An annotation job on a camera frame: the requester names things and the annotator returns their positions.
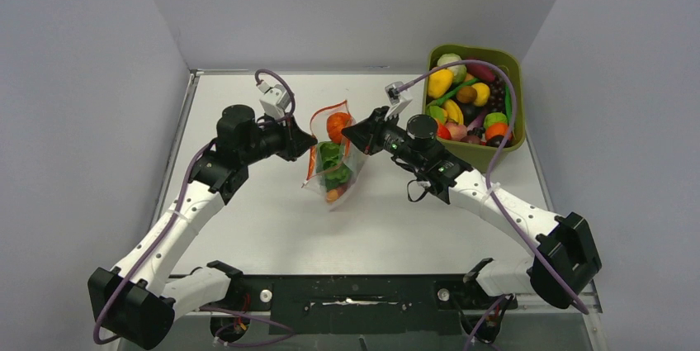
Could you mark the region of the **red orange fruit slice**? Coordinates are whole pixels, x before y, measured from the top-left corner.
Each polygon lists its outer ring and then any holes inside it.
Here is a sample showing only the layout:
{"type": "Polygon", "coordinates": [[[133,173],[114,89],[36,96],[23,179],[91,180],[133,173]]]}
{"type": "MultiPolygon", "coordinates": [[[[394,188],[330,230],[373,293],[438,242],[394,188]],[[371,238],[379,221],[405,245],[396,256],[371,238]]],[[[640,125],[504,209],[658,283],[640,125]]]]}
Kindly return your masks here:
{"type": "Polygon", "coordinates": [[[346,192],[345,187],[336,187],[334,189],[328,190],[325,195],[325,201],[328,204],[334,204],[343,194],[346,192]]]}

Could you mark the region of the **clear orange zip top bag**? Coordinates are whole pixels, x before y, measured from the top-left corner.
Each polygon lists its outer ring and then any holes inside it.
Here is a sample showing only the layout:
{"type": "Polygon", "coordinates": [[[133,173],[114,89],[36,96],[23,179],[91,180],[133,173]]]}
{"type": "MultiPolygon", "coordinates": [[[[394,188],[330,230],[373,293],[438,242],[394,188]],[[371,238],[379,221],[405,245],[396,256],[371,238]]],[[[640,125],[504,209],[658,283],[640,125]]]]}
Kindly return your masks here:
{"type": "Polygon", "coordinates": [[[311,135],[316,144],[302,187],[315,192],[329,211],[338,209],[357,188],[365,156],[343,135],[343,130],[356,124],[348,101],[322,107],[310,118],[311,135]]]}

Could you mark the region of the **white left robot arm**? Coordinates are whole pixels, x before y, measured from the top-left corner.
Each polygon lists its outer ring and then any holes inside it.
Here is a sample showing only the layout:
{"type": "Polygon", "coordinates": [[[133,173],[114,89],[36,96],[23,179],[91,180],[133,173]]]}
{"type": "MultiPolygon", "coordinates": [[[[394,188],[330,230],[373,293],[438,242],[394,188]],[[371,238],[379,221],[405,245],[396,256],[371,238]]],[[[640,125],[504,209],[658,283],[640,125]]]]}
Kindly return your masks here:
{"type": "Polygon", "coordinates": [[[171,281],[174,266],[248,180],[252,164],[273,155],[293,162],[316,142],[292,115],[257,122],[251,107],[226,107],[215,138],[188,164],[171,206],[124,258],[88,279],[94,343],[126,339],[153,349],[183,315],[222,300],[234,277],[230,268],[200,268],[171,281]]]}

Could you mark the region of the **orange tangerine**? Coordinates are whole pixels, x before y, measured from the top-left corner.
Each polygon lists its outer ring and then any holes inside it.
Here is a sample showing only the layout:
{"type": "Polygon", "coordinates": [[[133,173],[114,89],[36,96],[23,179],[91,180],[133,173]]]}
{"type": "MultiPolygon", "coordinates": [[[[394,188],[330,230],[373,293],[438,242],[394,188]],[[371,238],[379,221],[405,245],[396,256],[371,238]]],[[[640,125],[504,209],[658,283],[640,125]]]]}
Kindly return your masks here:
{"type": "Polygon", "coordinates": [[[352,124],[352,116],[346,112],[335,112],[326,121],[326,131],[329,139],[340,145],[342,143],[342,130],[352,124]]]}

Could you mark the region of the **brown kiwi fruit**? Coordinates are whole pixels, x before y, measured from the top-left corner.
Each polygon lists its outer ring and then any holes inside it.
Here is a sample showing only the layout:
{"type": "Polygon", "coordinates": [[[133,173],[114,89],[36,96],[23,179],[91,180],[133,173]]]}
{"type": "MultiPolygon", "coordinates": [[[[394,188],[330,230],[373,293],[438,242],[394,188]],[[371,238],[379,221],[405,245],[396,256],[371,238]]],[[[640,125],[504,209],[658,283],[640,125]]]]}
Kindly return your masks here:
{"type": "Polygon", "coordinates": [[[455,95],[455,99],[464,104],[473,103],[473,101],[478,97],[478,92],[473,86],[467,85],[459,89],[455,95]]]}

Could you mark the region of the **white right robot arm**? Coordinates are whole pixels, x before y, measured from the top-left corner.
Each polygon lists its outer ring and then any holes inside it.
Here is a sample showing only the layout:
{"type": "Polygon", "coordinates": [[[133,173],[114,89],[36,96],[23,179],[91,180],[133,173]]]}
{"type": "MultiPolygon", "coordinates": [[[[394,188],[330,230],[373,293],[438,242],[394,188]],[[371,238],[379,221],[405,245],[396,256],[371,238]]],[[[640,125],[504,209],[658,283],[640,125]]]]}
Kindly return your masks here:
{"type": "Polygon", "coordinates": [[[588,314],[579,295],[602,267],[589,223],[575,212],[562,216],[541,209],[492,182],[438,141],[432,117],[412,116],[402,128],[388,110],[375,109],[345,127],[343,136],[364,154],[387,152],[427,193],[477,215],[532,256],[531,264],[488,259],[465,283],[467,301],[483,307],[496,296],[533,292],[551,306],[588,314]]]}

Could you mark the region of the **green white lettuce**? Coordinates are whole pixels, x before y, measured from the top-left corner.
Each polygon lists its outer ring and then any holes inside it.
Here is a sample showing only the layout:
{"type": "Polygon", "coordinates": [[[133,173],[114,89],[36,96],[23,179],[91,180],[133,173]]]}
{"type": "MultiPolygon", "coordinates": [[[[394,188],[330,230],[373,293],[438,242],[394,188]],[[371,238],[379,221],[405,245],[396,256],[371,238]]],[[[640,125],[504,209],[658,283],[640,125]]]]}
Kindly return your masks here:
{"type": "Polygon", "coordinates": [[[343,162],[345,149],[333,142],[321,142],[316,145],[316,173],[322,175],[324,188],[328,191],[348,183],[352,171],[343,162]]]}

